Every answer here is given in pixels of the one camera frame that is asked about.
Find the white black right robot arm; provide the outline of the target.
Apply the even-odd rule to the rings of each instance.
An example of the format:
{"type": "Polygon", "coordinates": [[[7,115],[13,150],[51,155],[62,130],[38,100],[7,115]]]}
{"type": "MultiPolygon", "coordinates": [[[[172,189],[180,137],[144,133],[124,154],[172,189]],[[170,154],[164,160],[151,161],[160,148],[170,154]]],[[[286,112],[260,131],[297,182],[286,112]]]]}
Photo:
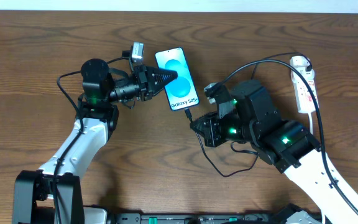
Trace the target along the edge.
{"type": "Polygon", "coordinates": [[[331,223],[358,223],[358,194],[323,153],[309,129],[285,120],[259,81],[232,90],[222,86],[213,97],[218,109],[194,120],[190,128],[208,147],[249,143],[260,159],[301,188],[331,223]]]}

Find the blue screen smartphone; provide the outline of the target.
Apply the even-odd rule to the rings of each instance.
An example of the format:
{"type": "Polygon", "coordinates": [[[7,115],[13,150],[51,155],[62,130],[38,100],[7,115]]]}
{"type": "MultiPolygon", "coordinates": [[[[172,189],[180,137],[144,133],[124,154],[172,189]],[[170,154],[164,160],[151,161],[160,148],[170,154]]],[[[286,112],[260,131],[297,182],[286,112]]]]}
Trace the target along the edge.
{"type": "Polygon", "coordinates": [[[165,87],[169,107],[172,111],[192,107],[200,103],[193,79],[180,47],[155,53],[159,68],[175,71],[178,77],[165,87]]]}

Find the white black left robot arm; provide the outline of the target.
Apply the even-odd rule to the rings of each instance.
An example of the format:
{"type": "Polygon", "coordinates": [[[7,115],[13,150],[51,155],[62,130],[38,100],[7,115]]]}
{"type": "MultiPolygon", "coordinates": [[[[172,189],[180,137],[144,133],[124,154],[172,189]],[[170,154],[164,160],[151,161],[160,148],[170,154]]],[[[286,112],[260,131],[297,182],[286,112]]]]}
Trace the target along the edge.
{"type": "Polygon", "coordinates": [[[178,78],[175,71],[145,65],[126,73],[99,58],[86,61],[79,74],[84,92],[72,103],[74,127],[46,163],[17,176],[13,223],[112,223],[105,208],[84,205],[81,179],[116,129],[117,104],[150,100],[178,78]]]}

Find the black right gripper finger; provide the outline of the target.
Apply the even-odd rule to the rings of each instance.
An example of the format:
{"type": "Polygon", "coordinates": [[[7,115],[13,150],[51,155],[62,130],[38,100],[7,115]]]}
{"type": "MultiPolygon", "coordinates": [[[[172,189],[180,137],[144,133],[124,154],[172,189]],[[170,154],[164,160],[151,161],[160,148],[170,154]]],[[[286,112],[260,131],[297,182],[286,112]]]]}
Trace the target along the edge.
{"type": "Polygon", "coordinates": [[[205,139],[212,139],[217,130],[217,119],[217,112],[209,112],[190,123],[190,128],[205,139]]]}
{"type": "Polygon", "coordinates": [[[225,86],[219,87],[211,96],[217,104],[218,118],[224,118],[225,115],[234,111],[232,96],[225,86]]]}

